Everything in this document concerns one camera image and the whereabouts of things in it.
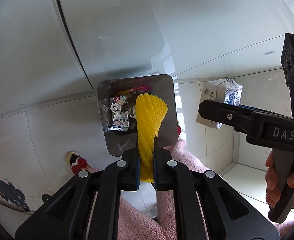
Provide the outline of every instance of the white wall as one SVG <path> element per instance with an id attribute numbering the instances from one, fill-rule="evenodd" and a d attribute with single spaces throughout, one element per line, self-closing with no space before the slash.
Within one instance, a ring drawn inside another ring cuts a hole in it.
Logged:
<path id="1" fill-rule="evenodd" d="M 113 77 L 151 73 L 192 79 L 275 69 L 282 35 L 294 33 L 294 0 L 61 3 L 93 87 Z"/>
<path id="2" fill-rule="evenodd" d="M 182 129 L 180 137 L 186 141 L 186 150 L 199 158 L 204 166 L 220 173 L 232 163 L 233 127 L 223 125 L 217 130 L 196 122 L 203 81 L 174 80 L 177 119 Z"/>
<path id="3" fill-rule="evenodd" d="M 282 69 L 237 77 L 235 81 L 243 85 L 240 100 L 242 105 L 292 116 L 289 88 L 286 86 Z M 245 141 L 245 138 L 245 134 L 240 134 L 238 162 L 267 170 L 265 161 L 271 149 L 251 145 Z"/>
<path id="4" fill-rule="evenodd" d="M 0 0 L 0 114 L 91 90 L 54 0 Z"/>

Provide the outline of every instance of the pink fluffy towel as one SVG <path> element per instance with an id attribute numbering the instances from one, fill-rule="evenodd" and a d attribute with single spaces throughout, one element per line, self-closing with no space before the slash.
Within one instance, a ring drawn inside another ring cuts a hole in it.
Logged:
<path id="1" fill-rule="evenodd" d="M 198 158 L 184 149 L 186 142 L 179 138 L 175 145 L 168 149 L 174 160 L 185 164 L 190 170 L 203 173 L 208 170 Z M 174 198 L 172 191 L 159 191 L 157 195 L 158 222 L 147 217 L 121 198 L 119 210 L 118 239 L 119 240 L 152 240 L 177 239 Z M 284 235 L 294 221 L 277 225 Z"/>

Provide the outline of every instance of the white tile wall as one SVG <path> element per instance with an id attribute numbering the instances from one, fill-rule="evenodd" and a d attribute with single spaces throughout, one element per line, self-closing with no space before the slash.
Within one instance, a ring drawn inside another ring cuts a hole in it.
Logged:
<path id="1" fill-rule="evenodd" d="M 89 90 L 56 2 L 0 0 L 0 114 Z"/>
<path id="2" fill-rule="evenodd" d="M 238 163 L 239 161 L 239 140 L 240 140 L 240 133 L 234 130 L 234 151 L 232 161 L 234 163 Z"/>
<path id="3" fill-rule="evenodd" d="M 223 144 L 218 149 L 207 154 L 207 167 L 220 173 L 232 163 L 233 139 Z"/>
<path id="4" fill-rule="evenodd" d="M 181 137 L 187 141 L 187 150 L 220 172 L 232 160 L 233 131 L 228 127 L 208 130 L 196 123 L 202 82 L 184 81 L 175 84 Z M 0 119 L 0 177 L 21 188 L 32 211 L 42 205 L 40 190 L 56 192 L 73 176 L 66 161 L 70 150 L 80 152 L 100 169 L 119 159 L 106 149 L 97 96 L 92 93 L 37 103 Z M 122 196 L 150 217 L 157 214 L 156 193 L 150 183 L 141 183 L 137 192 L 123 191 Z"/>
<path id="5" fill-rule="evenodd" d="M 243 85 L 240 103 L 278 114 L 291 116 L 289 88 L 286 86 L 282 69 L 236 77 Z M 240 134 L 239 163 L 261 170 L 267 170 L 265 161 L 270 148 L 254 146 L 245 141 L 246 135 Z"/>
<path id="6" fill-rule="evenodd" d="M 282 42 L 270 40 L 294 32 L 294 0 L 61 3 L 75 47 L 94 86 L 119 69 L 122 74 L 124 70 L 137 74 L 136 66 L 141 66 L 144 73 L 182 73 L 182 78 L 195 78 L 186 70 L 256 43 L 259 45 L 240 56 L 237 53 L 236 57 L 231 55 L 197 68 L 198 77 L 232 76 L 229 73 L 244 69 L 269 68 L 275 59 L 279 61 L 275 55 L 282 49 Z M 275 53 L 264 55 L 271 50 Z"/>
<path id="7" fill-rule="evenodd" d="M 201 95 L 199 82 L 176 84 L 174 88 L 181 101 L 181 107 L 176 104 L 180 136 L 187 142 L 186 149 L 200 159 L 206 155 L 206 132 L 205 126 L 196 122 Z"/>
<path id="8" fill-rule="evenodd" d="M 219 174 L 220 176 L 225 176 L 233 167 L 236 166 L 237 163 L 232 162 L 225 169 L 223 169 Z"/>

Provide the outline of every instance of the yellow mesh fruit sleeve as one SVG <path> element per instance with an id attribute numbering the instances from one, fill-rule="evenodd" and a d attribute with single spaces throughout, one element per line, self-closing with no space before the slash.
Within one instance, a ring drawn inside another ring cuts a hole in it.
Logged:
<path id="1" fill-rule="evenodd" d="M 166 116 L 167 104 L 159 97 L 145 93 L 136 100 L 140 180 L 153 182 L 154 137 Z"/>

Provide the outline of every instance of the white plastic bag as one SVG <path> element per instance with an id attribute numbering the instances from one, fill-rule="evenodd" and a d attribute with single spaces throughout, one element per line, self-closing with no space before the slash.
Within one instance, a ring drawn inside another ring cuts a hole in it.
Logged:
<path id="1" fill-rule="evenodd" d="M 218 79 L 205 82 L 199 103 L 209 100 L 239 106 L 242 89 L 243 86 L 237 84 L 233 79 Z M 199 113 L 197 114 L 196 122 L 216 129 L 219 129 L 222 125 L 202 118 Z"/>

